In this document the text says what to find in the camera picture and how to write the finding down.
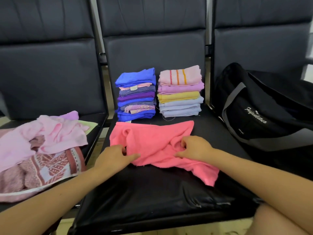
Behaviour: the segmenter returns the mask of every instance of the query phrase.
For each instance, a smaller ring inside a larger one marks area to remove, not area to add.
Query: hand
[[[99,155],[95,162],[94,169],[100,173],[110,171],[112,175],[123,170],[129,163],[140,157],[140,154],[124,156],[126,150],[122,145],[107,147]]]
[[[178,152],[175,157],[189,158],[191,160],[206,162],[210,164],[217,149],[214,149],[208,141],[198,136],[186,136],[182,138],[182,147],[186,150]]]

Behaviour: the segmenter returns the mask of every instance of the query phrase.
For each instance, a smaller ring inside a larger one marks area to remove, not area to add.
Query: forearm
[[[111,174],[90,169],[0,213],[3,234],[40,235]]]
[[[221,150],[210,163],[313,234],[313,182]]]

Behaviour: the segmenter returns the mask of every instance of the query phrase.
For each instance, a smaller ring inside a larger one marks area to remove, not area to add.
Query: green towel
[[[85,131],[86,135],[88,135],[98,125],[97,123],[89,122],[89,121],[83,121],[83,120],[79,120],[78,122],[83,124],[83,125],[89,126],[89,129],[87,131]]]

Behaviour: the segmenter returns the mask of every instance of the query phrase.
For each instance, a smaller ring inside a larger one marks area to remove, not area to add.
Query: gray trim
[[[254,138],[254,139],[247,140],[247,139],[243,139],[239,137],[239,135],[234,131],[234,129],[229,124],[226,109],[228,106],[230,106],[230,104],[233,102],[236,96],[240,93],[240,91],[244,89],[245,87],[246,86],[243,82],[237,85],[237,87],[228,96],[224,109],[222,111],[222,118],[228,130],[237,140],[239,140],[240,142],[246,143],[250,146],[253,146],[255,148],[266,151],[266,152],[313,145],[313,131],[307,128],[303,128],[293,134],[279,137],[279,138]]]

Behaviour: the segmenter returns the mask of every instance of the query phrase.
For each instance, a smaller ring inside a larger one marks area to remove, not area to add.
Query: towel tag
[[[138,89],[138,86],[131,86],[131,90],[137,90]]]

